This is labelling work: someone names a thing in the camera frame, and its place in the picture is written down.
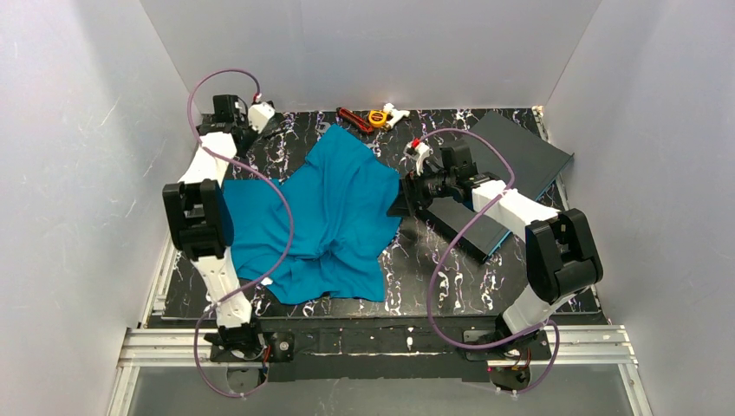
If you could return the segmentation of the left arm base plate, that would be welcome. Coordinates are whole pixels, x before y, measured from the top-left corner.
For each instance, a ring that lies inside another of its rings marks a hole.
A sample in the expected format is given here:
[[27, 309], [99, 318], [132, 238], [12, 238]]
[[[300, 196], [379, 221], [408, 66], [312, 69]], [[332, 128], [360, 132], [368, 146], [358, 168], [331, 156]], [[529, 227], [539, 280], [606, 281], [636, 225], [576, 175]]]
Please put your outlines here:
[[205, 334], [204, 340], [211, 344], [212, 362], [289, 362], [295, 347], [292, 332], [264, 332], [259, 321], [235, 328], [219, 327]]

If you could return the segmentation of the blue garment cloth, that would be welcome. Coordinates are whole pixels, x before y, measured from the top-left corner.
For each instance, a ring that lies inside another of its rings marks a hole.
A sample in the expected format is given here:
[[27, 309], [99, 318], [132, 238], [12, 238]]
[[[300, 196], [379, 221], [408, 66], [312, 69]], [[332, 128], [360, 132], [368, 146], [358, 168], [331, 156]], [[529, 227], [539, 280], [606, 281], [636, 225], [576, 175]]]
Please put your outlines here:
[[325, 294], [384, 301], [379, 257], [400, 225], [399, 218], [387, 216], [399, 181], [393, 168], [336, 125], [284, 182], [225, 181], [237, 277], [257, 279], [289, 246], [266, 282], [280, 303], [298, 304]]

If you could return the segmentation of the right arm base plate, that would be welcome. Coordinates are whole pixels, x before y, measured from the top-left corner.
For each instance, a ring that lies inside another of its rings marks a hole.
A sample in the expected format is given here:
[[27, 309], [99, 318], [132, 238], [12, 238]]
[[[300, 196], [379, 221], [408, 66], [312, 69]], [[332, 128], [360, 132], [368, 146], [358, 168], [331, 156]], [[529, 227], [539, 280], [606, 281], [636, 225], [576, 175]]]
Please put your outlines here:
[[470, 362], [484, 362], [490, 382], [501, 391], [512, 393], [530, 386], [530, 365], [549, 360], [553, 349], [546, 332], [537, 330], [495, 348], [461, 349], [461, 354]]

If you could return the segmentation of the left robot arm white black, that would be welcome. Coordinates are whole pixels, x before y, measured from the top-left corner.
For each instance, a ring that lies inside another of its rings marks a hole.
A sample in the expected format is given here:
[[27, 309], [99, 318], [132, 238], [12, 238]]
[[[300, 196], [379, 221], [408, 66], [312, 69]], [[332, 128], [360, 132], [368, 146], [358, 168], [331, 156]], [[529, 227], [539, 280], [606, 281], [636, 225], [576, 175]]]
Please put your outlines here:
[[262, 347], [263, 340], [231, 258], [234, 228], [222, 190], [230, 163], [205, 150], [210, 145], [234, 158], [245, 137], [244, 103], [232, 94], [216, 95], [212, 101], [212, 117], [195, 128], [200, 143], [191, 164], [178, 182], [163, 187], [162, 198], [174, 247], [202, 276], [215, 303], [208, 309], [216, 314], [218, 332], [205, 340], [247, 354]]

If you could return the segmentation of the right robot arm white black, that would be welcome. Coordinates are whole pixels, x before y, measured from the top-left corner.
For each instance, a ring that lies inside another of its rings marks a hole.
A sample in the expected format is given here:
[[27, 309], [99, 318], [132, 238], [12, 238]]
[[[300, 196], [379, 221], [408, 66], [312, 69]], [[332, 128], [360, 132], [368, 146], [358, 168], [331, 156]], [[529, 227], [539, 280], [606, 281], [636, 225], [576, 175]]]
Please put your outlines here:
[[525, 244], [526, 286], [498, 317], [490, 344], [530, 334], [563, 303], [602, 279], [602, 262], [582, 211], [541, 205], [498, 176], [479, 171], [463, 140], [441, 147], [439, 164], [430, 161], [431, 152], [419, 139], [406, 144], [404, 154], [415, 167], [400, 180], [388, 216], [412, 216], [436, 198], [452, 198], [501, 224]]

